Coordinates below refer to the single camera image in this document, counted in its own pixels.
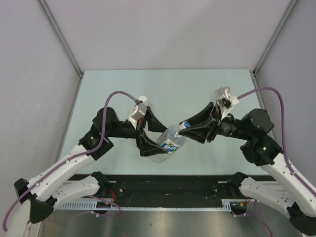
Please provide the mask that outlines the square bottle white cap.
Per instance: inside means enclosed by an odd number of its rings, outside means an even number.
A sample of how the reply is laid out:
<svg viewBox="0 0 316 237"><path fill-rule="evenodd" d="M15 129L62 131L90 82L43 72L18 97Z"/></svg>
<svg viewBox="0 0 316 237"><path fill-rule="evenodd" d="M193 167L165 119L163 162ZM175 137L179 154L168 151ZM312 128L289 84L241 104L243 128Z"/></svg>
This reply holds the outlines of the square bottle white cap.
<svg viewBox="0 0 316 237"><path fill-rule="evenodd" d="M144 105L148 106L148 98L144 95L140 96L139 101L141 101Z"/></svg>

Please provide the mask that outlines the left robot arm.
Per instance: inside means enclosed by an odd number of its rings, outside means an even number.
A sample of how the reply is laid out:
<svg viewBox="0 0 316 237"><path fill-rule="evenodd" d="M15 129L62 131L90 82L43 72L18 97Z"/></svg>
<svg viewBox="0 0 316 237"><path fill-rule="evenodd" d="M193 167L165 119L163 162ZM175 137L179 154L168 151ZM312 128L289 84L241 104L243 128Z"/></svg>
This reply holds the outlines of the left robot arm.
<svg viewBox="0 0 316 237"><path fill-rule="evenodd" d="M155 117L151 108L143 103L135 105L125 121L119 120L115 110L108 107L100 109L92 122L90 130L64 158L30 180L20 178L15 182L19 202L30 201L27 220L31 223L45 220L66 202L92 195L102 198L108 194L110 184L101 172L93 172L71 185L63 183L113 148L111 137L134 139L143 157L167 152L145 133L145 128L158 133L165 132L167 128Z"/></svg>

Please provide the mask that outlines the water bottle blue cap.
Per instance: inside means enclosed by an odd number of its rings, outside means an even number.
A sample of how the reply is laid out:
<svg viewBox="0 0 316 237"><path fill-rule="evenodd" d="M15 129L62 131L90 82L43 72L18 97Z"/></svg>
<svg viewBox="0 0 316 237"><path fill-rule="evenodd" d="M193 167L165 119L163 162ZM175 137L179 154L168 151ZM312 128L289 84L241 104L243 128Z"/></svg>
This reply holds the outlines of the water bottle blue cap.
<svg viewBox="0 0 316 237"><path fill-rule="evenodd" d="M158 139L157 144L167 150L167 154L157 154L150 156L150 161L154 163L163 163L176 151L178 151L186 142L186 137L179 134L182 129L190 128L189 122L184 121L179 125L171 125Z"/></svg>

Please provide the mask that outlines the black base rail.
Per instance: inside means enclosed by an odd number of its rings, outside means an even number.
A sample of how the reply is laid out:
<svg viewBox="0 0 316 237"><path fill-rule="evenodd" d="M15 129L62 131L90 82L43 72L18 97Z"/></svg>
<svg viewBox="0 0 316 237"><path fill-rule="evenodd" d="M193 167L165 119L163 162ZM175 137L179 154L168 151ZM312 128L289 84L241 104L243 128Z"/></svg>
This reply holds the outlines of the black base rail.
<svg viewBox="0 0 316 237"><path fill-rule="evenodd" d="M96 194L120 207L207 208L229 199L240 206L251 198L228 184L227 175L106 175L109 183Z"/></svg>

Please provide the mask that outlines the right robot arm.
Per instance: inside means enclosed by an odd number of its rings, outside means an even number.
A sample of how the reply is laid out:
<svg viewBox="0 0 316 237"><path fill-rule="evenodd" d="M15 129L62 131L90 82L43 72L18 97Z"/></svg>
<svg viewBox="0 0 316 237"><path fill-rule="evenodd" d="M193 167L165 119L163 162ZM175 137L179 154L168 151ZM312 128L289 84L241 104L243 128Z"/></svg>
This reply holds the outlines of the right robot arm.
<svg viewBox="0 0 316 237"><path fill-rule="evenodd" d="M285 150L268 134L274 124L266 110L253 109L242 119L222 117L219 106L210 102L195 116L180 122L180 135L194 141L211 142L217 135L246 141L240 147L245 159L270 174L283 188L277 192L250 176L237 172L228 181L233 198L254 198L287 217L291 225L307 236L316 234L316 198L297 178Z"/></svg>

